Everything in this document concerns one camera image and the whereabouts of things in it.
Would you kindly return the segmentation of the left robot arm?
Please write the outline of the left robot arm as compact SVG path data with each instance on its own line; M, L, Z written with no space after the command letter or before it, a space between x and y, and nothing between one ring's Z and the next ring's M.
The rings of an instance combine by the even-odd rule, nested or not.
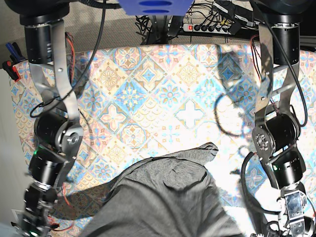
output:
M280 190L277 229L267 222L263 237L313 237L316 220L305 215L310 199L302 183L306 165L297 147L303 125L290 103L300 90L300 22L310 0L253 0L259 22L261 84L255 101L252 139L270 185Z

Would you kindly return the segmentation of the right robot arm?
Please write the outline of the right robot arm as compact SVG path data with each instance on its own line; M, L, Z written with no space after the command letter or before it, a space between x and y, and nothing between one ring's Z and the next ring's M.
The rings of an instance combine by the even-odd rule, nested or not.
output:
M63 18L69 13L67 0L8 0L25 29L27 57L32 80L42 97L36 106L37 148L29 163L33 182L25 190L25 209L17 230L24 237L45 237L55 226L48 220L71 171L83 138L77 103L87 78L70 81L66 58Z

